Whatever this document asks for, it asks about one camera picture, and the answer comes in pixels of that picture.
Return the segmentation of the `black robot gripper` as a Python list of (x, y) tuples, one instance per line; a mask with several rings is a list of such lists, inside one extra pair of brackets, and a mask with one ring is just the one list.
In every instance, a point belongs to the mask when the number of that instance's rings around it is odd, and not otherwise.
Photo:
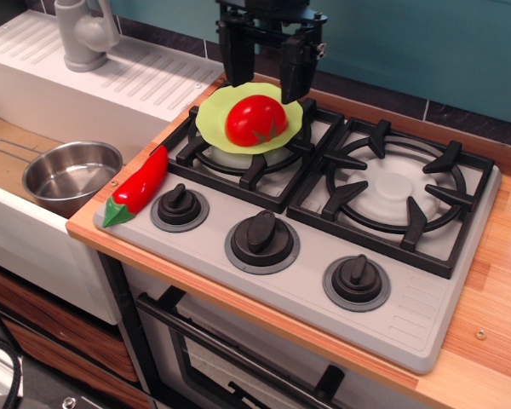
[[(328, 17), (309, 1), (219, 1), (216, 22), (222, 63), (232, 86), (254, 77), (255, 47), (280, 49), (281, 101), (290, 104), (312, 85), (316, 60), (325, 57), (322, 36)], [(284, 29), (291, 26), (291, 34)]]

